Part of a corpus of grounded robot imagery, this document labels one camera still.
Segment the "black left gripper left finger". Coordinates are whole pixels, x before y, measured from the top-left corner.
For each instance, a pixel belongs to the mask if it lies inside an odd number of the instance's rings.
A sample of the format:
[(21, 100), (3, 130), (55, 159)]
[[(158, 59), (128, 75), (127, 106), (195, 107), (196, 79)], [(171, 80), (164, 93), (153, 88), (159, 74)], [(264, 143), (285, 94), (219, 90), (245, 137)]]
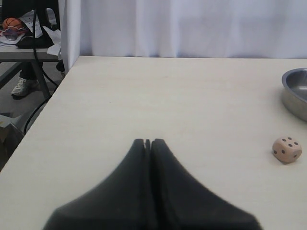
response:
[(152, 230), (150, 142), (136, 139), (118, 167), (99, 185), (57, 208), (46, 230)]

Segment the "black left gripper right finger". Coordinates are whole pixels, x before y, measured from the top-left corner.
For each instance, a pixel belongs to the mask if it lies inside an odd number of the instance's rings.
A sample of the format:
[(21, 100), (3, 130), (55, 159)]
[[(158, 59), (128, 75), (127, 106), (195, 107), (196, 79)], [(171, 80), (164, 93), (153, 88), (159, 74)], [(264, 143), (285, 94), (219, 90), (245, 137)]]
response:
[(260, 230), (258, 220), (197, 181), (163, 139), (151, 145), (150, 176), (160, 230)]

